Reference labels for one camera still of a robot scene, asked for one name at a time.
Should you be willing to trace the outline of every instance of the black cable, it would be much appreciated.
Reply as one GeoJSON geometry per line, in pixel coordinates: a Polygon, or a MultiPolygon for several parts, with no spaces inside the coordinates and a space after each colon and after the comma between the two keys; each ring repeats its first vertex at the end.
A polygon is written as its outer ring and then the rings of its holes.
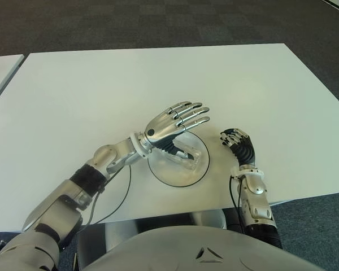
{"type": "MultiPolygon", "coordinates": [[[[82,228],[81,230],[79,230],[78,232],[77,232],[77,234],[79,234],[79,233],[81,233],[82,231],[84,231],[86,228],[88,228],[88,226],[90,225],[90,223],[91,223],[91,221],[92,221],[92,219],[93,219],[93,215],[94,215],[94,209],[95,209],[95,204],[97,203],[97,200],[98,200],[98,198],[99,198],[99,195],[101,194],[101,193],[103,193],[104,192],[104,188],[105,188],[105,186],[121,171],[123,169],[123,167],[122,168],[120,168],[118,171],[116,171],[115,173],[114,173],[114,175],[112,176],[112,177],[110,177],[109,178],[109,180],[108,181],[106,181],[103,185],[102,185],[102,187],[100,188],[100,190],[97,192],[97,195],[95,196],[95,198],[94,198],[94,201],[93,201],[93,205],[92,205],[92,210],[90,211],[90,216],[89,216],[89,220],[88,220],[88,223],[84,226],[84,228],[82,228]]],[[[129,166],[129,183],[131,183],[131,166],[129,166]]]]}
{"type": "Polygon", "coordinates": [[[235,207],[235,210],[236,210],[236,212],[237,212],[238,222],[239,222],[241,231],[242,231],[242,233],[244,233],[244,229],[243,229],[243,227],[242,227],[242,226],[244,225],[244,222],[242,221],[242,218],[241,218],[241,215],[240,215],[240,208],[237,208],[235,199],[233,198],[233,195],[232,195],[232,187],[231,187],[232,179],[234,179],[234,177],[230,176],[230,182],[229,182],[229,183],[230,183],[230,184],[229,184],[229,188],[230,188],[230,196],[231,196],[232,204],[233,204],[233,206],[235,207]]]}
{"type": "Polygon", "coordinates": [[[242,179],[241,181],[240,181],[240,192],[238,193],[238,201],[237,201],[237,214],[238,214],[238,221],[240,222],[240,223],[242,223],[242,226],[244,225],[244,222],[242,221],[242,217],[241,217],[241,215],[240,215],[240,199],[241,199],[241,188],[242,188],[242,181],[243,181],[244,179],[242,179]]]}
{"type": "Polygon", "coordinates": [[[98,224],[100,222],[102,222],[104,219],[107,219],[108,217],[110,217],[111,215],[113,215],[123,204],[123,202],[125,201],[125,199],[127,198],[127,195],[128,195],[128,192],[129,192],[129,188],[131,186],[131,180],[132,180],[132,168],[131,166],[129,166],[129,183],[128,183],[128,188],[127,188],[127,192],[125,193],[124,195],[124,198],[123,200],[121,201],[121,203],[118,205],[117,208],[115,208],[115,210],[113,212],[111,212],[109,215],[107,215],[106,217],[100,219],[99,221],[97,221],[96,223],[94,224],[98,224]]]}
{"type": "Polygon", "coordinates": [[[92,210],[90,211],[90,217],[89,217],[89,220],[88,220],[88,223],[84,226],[84,228],[82,228],[81,230],[79,230],[77,232],[77,234],[81,233],[82,231],[84,231],[86,228],[88,228],[88,226],[90,225],[92,219],[93,219],[93,214],[94,214],[94,208],[95,208],[95,204],[97,203],[97,200],[99,198],[99,195],[101,193],[100,192],[97,192],[97,195],[95,196],[95,199],[93,201],[93,205],[92,205],[92,210]]]}

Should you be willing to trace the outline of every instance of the robotic hand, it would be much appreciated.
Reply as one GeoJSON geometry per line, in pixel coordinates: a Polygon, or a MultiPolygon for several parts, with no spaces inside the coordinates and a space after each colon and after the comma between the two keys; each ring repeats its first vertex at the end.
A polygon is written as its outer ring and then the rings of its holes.
{"type": "Polygon", "coordinates": [[[24,223],[24,233],[0,251],[0,270],[54,270],[59,250],[69,244],[82,224],[78,209],[85,210],[114,174],[147,157],[154,147],[190,158],[174,146],[173,139],[209,121],[209,117],[196,118],[207,111],[202,103],[178,103],[151,120],[144,133],[132,133],[115,145],[100,147],[31,212],[24,223]]]}
{"type": "Polygon", "coordinates": [[[170,154],[180,155],[178,153],[182,153],[180,156],[193,159],[191,154],[186,154],[177,148],[173,140],[181,133],[210,120],[209,117],[193,120],[210,110],[208,107],[200,108],[201,106],[202,103],[181,102],[159,114],[146,127],[145,135],[149,143],[170,154]]]}
{"type": "Polygon", "coordinates": [[[227,129],[221,133],[221,140],[222,144],[228,146],[237,157],[239,164],[239,173],[236,179],[239,180],[238,194],[242,203],[241,215],[244,218],[244,233],[282,248],[273,214],[266,198],[264,173],[255,166],[255,150],[249,135],[237,128],[227,129]]]}

